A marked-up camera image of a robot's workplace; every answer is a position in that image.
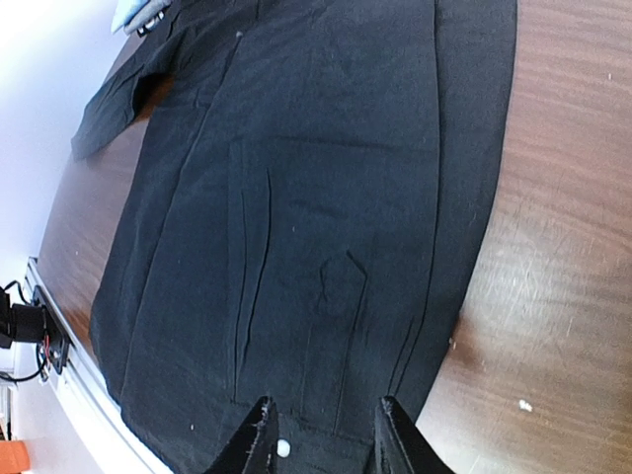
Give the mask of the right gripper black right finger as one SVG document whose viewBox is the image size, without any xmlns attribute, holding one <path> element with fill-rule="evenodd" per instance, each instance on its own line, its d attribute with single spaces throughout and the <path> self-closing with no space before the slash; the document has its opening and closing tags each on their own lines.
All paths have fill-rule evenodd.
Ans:
<svg viewBox="0 0 632 474">
<path fill-rule="evenodd" d="M 392 396 L 380 399 L 374 418 L 377 473 L 441 474 L 447 465 Z"/>
</svg>

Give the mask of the black long sleeve shirt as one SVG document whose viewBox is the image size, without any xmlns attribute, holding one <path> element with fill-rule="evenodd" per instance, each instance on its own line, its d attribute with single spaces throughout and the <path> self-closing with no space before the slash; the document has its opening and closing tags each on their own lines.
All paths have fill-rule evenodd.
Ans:
<svg viewBox="0 0 632 474">
<path fill-rule="evenodd" d="M 176 1 L 88 103 L 148 123 L 90 337 L 130 430 L 200 473 L 271 396 L 282 473 L 362 473 L 417 418 L 497 189 L 514 1 Z"/>
</svg>

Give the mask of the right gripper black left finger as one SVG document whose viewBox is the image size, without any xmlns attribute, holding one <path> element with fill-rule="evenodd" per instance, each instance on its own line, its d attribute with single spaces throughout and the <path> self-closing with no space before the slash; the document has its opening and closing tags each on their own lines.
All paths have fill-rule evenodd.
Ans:
<svg viewBox="0 0 632 474">
<path fill-rule="evenodd" d="M 272 397 L 263 396 L 204 473 L 274 474 L 277 442 L 277 406 Z"/>
</svg>

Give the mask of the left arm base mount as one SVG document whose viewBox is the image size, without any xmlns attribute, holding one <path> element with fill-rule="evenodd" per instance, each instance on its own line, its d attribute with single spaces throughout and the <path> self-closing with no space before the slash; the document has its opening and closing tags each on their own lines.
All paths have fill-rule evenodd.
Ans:
<svg viewBox="0 0 632 474">
<path fill-rule="evenodd" d="M 70 342 L 40 286 L 35 287 L 30 302 L 15 280 L 1 288 L 1 349 L 9 350 L 14 343 L 35 344 L 38 369 L 22 377 L 2 371 L 3 382 L 19 384 L 37 377 L 46 378 L 45 373 L 51 368 L 60 374 L 67 363 Z"/>
</svg>

